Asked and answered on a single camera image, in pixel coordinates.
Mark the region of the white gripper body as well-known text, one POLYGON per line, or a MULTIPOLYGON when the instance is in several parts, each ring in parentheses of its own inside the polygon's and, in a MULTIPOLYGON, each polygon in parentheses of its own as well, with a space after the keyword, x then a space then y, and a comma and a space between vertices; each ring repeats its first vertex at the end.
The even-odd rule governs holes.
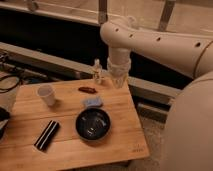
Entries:
POLYGON ((107 59, 107 71, 111 77, 112 82, 115 79, 127 79, 129 70, 131 68, 131 60, 128 59, 124 64, 113 64, 110 59, 107 59))

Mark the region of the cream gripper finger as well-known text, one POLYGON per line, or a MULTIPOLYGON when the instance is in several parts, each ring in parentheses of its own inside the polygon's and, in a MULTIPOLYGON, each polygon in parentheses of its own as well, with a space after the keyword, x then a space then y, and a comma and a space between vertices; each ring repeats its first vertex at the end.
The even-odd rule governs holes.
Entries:
POLYGON ((113 84, 116 89, 122 88, 125 83, 125 79, 115 79, 113 84))

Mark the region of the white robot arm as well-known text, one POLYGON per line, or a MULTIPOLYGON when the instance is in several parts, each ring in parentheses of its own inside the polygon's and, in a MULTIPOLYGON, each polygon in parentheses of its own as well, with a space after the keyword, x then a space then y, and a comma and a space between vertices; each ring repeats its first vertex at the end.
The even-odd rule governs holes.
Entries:
POLYGON ((213 36, 139 28, 131 17, 105 22, 100 36, 114 78, 128 73, 131 53, 175 73, 156 77, 181 90, 166 118, 160 171, 213 171, 213 36))

